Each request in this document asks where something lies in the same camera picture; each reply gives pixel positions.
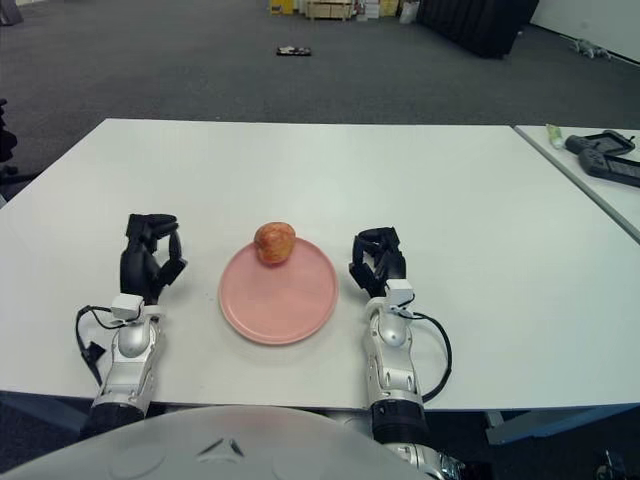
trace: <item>floor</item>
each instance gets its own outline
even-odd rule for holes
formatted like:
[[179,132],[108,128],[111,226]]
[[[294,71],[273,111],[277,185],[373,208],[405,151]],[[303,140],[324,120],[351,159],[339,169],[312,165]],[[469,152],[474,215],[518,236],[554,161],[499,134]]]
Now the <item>floor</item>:
[[[498,61],[419,25],[273,17],[264,0],[51,0],[22,13],[25,23],[0,29],[0,96],[23,172],[45,169],[107,117],[640,128],[638,66],[588,60],[534,27]],[[275,56],[289,44],[313,56]],[[589,479],[605,448],[640,472],[639,409],[501,447],[486,444],[481,414],[429,423],[435,446],[490,461],[502,479]],[[0,405],[0,472],[73,441]]]

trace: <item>small object on floor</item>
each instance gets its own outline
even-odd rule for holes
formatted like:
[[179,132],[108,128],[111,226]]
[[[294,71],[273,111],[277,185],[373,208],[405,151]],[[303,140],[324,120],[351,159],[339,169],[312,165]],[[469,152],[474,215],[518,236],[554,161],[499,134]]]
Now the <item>small object on floor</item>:
[[581,53],[585,57],[589,57],[594,59],[596,57],[604,57],[607,60],[611,60],[611,54],[607,51],[606,48],[599,47],[598,45],[591,43],[589,40],[585,40],[584,38],[578,38],[573,41],[572,48],[577,52]]
[[310,57],[311,49],[308,47],[278,47],[276,55],[282,57]]

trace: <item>white wall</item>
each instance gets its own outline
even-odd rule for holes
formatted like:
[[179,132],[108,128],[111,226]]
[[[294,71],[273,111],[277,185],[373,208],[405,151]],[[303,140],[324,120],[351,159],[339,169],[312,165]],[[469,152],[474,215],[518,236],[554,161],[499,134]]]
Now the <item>white wall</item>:
[[640,61],[640,0],[540,0],[531,23]]

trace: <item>black cabinet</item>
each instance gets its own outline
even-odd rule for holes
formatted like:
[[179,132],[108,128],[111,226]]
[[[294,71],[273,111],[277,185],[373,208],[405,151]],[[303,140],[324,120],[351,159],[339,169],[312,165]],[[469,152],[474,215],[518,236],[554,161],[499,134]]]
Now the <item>black cabinet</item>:
[[538,0],[422,0],[418,22],[483,57],[511,51]]

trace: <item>table leg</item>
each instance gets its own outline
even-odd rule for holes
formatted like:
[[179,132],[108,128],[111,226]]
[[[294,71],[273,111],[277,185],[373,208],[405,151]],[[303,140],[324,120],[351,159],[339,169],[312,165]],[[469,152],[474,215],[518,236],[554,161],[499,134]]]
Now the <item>table leg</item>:
[[522,440],[528,437],[549,437],[618,413],[638,404],[609,405],[592,408],[535,410],[504,421],[499,411],[486,412],[489,428],[485,430],[490,445]]
[[79,433],[87,415],[53,397],[24,393],[0,393],[0,403],[52,425]]

